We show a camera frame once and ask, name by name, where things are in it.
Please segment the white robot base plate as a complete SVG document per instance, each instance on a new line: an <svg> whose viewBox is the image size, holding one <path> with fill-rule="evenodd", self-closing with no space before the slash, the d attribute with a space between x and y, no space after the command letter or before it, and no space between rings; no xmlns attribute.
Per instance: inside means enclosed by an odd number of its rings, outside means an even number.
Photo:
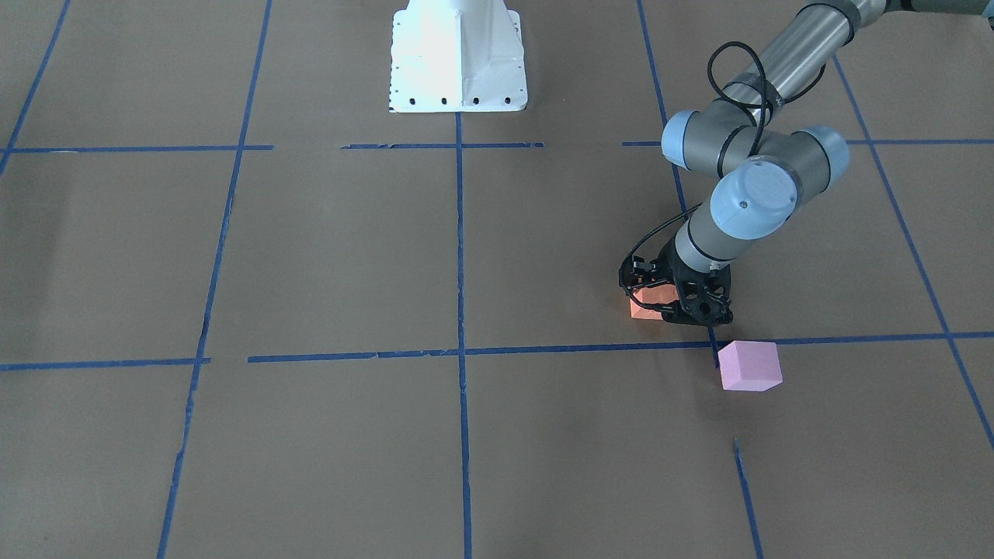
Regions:
<svg viewBox="0 0 994 559"><path fill-rule="evenodd" d="M391 113L527 108L522 22L505 2L409 1L391 32Z"/></svg>

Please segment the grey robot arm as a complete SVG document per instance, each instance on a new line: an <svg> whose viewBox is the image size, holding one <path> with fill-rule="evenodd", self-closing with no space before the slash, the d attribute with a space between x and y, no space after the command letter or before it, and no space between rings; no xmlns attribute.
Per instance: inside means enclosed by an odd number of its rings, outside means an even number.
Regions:
<svg viewBox="0 0 994 559"><path fill-rule="evenodd" d="M828 191L850 165L848 143L833 128L779 134L770 121L820 82L831 57L860 30L891 12L990 20L992 3L808 1L760 52L728 41L711 53L714 63L727 50L741 50L749 64L724 85L707 67L713 102L669 117L661 152L678 168L717 183L702 203L669 220L678 230L655 259L635 250L625 255L618 284L632 307L681 325L732 322L732 262Z"/></svg>

